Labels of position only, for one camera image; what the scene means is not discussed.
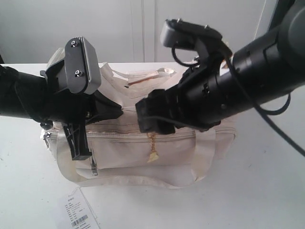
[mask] cream bag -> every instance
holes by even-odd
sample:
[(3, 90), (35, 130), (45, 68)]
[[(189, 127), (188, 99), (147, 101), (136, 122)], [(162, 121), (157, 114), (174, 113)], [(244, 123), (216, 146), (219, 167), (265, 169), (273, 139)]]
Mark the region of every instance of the cream bag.
[(183, 72), (160, 68), (156, 71), (123, 74), (104, 63), (100, 68), (99, 91), (122, 106), (123, 115), (86, 126), (93, 156), (72, 161), (60, 124), (43, 131), (49, 149), (64, 177), (80, 186), (151, 185), (185, 187), (203, 179), (214, 158), (222, 158), (236, 136), (234, 121), (225, 119), (206, 132), (190, 128), (175, 134), (142, 134), (135, 103), (154, 89), (177, 84)]

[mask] gold zipper charm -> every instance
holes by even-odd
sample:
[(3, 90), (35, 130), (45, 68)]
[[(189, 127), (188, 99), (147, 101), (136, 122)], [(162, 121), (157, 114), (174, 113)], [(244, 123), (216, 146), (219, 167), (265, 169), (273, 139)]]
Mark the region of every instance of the gold zipper charm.
[(151, 140), (151, 154), (149, 155), (149, 159), (147, 163), (155, 161), (159, 158), (157, 150), (155, 148), (156, 144), (156, 133), (153, 133), (151, 135), (147, 134), (148, 138)]

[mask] white table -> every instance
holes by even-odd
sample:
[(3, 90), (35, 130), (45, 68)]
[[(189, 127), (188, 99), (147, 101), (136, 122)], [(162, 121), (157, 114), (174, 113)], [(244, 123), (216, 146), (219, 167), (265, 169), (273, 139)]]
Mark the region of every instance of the white table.
[[(11, 64), (39, 74), (45, 64)], [(179, 68), (175, 63), (114, 63), (118, 71)], [(279, 107), (280, 99), (268, 107)], [(274, 120), (305, 147), (305, 88)], [(305, 227), (305, 158), (287, 145), (254, 110), (240, 114), (239, 136), (226, 159), (184, 189), (87, 187), (83, 192), (103, 229), (286, 229)], [(64, 179), (39, 124), (0, 117), (0, 229), (54, 229), (49, 214), (75, 184)]]

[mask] barcode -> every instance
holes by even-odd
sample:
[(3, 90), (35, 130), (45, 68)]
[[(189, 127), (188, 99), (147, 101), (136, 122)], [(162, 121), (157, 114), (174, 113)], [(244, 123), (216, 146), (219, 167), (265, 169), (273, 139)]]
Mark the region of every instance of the barcode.
[(81, 222), (83, 222), (84, 220), (86, 220), (88, 218), (87, 215), (84, 215), (83, 217), (80, 217), (78, 220), (74, 221), (72, 223), (72, 227), (75, 227), (76, 225), (79, 225)]

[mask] black cable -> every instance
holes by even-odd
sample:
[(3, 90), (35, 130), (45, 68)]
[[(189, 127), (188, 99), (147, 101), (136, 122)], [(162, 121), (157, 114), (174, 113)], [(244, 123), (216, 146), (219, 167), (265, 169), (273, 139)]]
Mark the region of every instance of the black cable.
[(189, 63), (183, 63), (182, 61), (180, 61), (180, 60), (178, 59), (177, 55), (176, 55), (176, 47), (175, 47), (175, 45), (172, 47), (172, 56), (173, 56), (174, 60), (175, 60), (178, 64), (180, 64), (180, 65), (182, 65), (182, 66), (184, 66), (184, 67), (193, 68), (193, 67), (196, 67), (196, 66), (200, 65), (199, 62), (189, 64)]
[(249, 100), (252, 103), (252, 106), (255, 108), (255, 110), (259, 113), (259, 115), (270, 125), (270, 127), (276, 131), (289, 145), (291, 145), (296, 151), (298, 151), (301, 155), (305, 156), (305, 150), (301, 148), (294, 140), (292, 140), (287, 134), (284, 133), (268, 116), (264, 113), (264, 110), (256, 103), (256, 101), (246, 92), (242, 84), (239, 82), (237, 77), (237, 72), (235, 68), (232, 66), (231, 61), (228, 56), (226, 56), (224, 53), (224, 58), (227, 63), (227, 66), (229, 67), (231, 76), (235, 80), (237, 86), (242, 91), (244, 96), (247, 100)]
[(275, 111), (265, 110), (262, 107), (261, 107), (261, 109), (265, 112), (266, 115), (280, 115), (288, 109), (288, 107), (290, 105), (290, 101), (291, 101), (291, 94), (289, 93), (288, 98), (286, 100), (286, 103), (280, 109), (275, 110)]

